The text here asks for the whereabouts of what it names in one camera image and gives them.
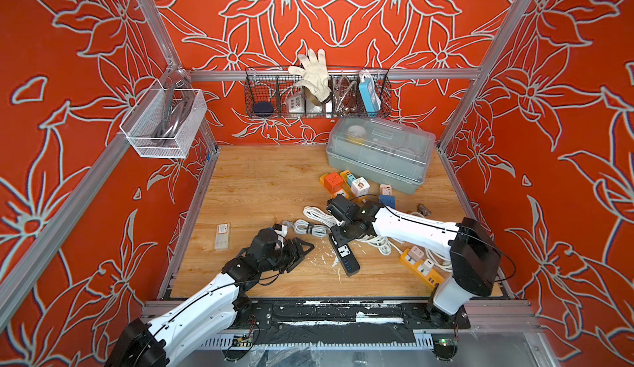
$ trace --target black wire basket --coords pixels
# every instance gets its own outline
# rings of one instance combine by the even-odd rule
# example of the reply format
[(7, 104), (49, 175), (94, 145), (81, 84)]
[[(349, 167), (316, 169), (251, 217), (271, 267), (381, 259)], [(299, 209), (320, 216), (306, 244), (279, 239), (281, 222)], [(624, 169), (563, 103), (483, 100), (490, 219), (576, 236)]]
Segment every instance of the black wire basket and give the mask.
[[(381, 100), (378, 111), (368, 112), (363, 104), (359, 91), (360, 70), (367, 70), (372, 76), (374, 90)], [(250, 67), (245, 72), (245, 105), (251, 118), (386, 118), (392, 113), (388, 69), (329, 66), (331, 93), (321, 106), (307, 88), (294, 86), (302, 77), (289, 74), (286, 68)]]

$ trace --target power strip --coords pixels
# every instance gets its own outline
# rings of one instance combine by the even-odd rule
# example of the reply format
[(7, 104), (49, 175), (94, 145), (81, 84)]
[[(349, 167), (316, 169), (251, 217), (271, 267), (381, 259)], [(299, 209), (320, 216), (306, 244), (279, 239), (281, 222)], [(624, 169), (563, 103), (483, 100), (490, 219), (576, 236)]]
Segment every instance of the power strip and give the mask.
[(434, 270), (434, 263), (432, 260), (426, 259), (417, 261), (415, 258), (416, 256), (410, 254), (413, 254), (411, 253), (411, 250), (408, 248), (405, 249), (403, 254), (400, 256), (399, 261), (412, 271), (414, 275), (419, 277), (431, 288), (434, 288), (444, 282), (444, 277)]

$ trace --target brown object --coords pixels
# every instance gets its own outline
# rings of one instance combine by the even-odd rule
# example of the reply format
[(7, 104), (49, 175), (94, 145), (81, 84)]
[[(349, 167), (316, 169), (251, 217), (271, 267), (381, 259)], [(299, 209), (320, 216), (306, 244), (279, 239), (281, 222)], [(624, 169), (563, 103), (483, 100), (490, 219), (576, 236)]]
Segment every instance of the brown object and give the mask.
[(425, 217), (429, 217), (432, 214), (431, 210), (425, 207), (422, 203), (418, 204), (418, 212), (423, 214)]
[(304, 96), (306, 97), (306, 100), (310, 101), (313, 106), (322, 106), (329, 101), (329, 99), (326, 99), (326, 101), (321, 102), (317, 97), (314, 96), (311, 90), (308, 89), (306, 86), (303, 86), (303, 89), (304, 89)]
[[(318, 178), (334, 171), (337, 170), (328, 165), (324, 146), (223, 146), (171, 296), (189, 297), (198, 292), (241, 248), (251, 244), (260, 229), (283, 220), (305, 219), (304, 206), (325, 210), (330, 196)], [(378, 194), (377, 183), (370, 182), (370, 194)], [(459, 222), (465, 216), (435, 151), (425, 183), (413, 195), (396, 190), (392, 194), (403, 212), (415, 212), (424, 199), (434, 212), (432, 219)], [(231, 222), (231, 242), (227, 250), (214, 250), (216, 226), (223, 222)], [(288, 236), (297, 235), (289, 231)], [(275, 284), (253, 287), (247, 292), (249, 296), (427, 297), (431, 294), (428, 286), (399, 263), (395, 250), (384, 256), (374, 247), (352, 242), (351, 250), (361, 270), (347, 277), (341, 265), (334, 264), (335, 253), (327, 239), (299, 237), (315, 245), (313, 252), (290, 274), (281, 275)], [(396, 244), (401, 250), (411, 246)], [(497, 284), (493, 294), (502, 294)]]

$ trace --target gray plastic box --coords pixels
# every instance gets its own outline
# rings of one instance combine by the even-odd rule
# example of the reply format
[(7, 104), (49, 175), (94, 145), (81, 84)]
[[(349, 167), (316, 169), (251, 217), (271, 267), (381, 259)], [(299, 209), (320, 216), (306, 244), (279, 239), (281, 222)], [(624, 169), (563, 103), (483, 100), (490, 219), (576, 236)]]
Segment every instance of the gray plastic box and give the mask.
[(413, 194), (425, 181), (436, 137), (380, 118), (340, 119), (330, 132), (328, 163), (356, 177)]

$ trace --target wall-mounted basket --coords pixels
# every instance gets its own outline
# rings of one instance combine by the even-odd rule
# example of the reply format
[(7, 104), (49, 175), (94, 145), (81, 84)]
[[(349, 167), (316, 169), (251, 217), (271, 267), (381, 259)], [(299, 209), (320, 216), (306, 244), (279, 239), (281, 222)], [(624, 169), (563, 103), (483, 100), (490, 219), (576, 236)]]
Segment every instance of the wall-mounted basket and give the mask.
[[(358, 84), (360, 70), (368, 70), (372, 76), (376, 95), (381, 100), (378, 111), (368, 112), (363, 104)], [(329, 86), (333, 93), (328, 100), (330, 107), (321, 106), (321, 112), (314, 112), (315, 106), (305, 103), (310, 92), (293, 86), (302, 77), (289, 74), (286, 68), (253, 67), (245, 72), (245, 105), (251, 118), (386, 118), (392, 113), (392, 85), (387, 76), (388, 69), (329, 66)], [(304, 109), (301, 111), (291, 109), (298, 98), (303, 98)]]
[(154, 95), (149, 105), (135, 106), (121, 122), (121, 131), (142, 158), (186, 158), (207, 112), (202, 91), (172, 92), (155, 80), (147, 93)]

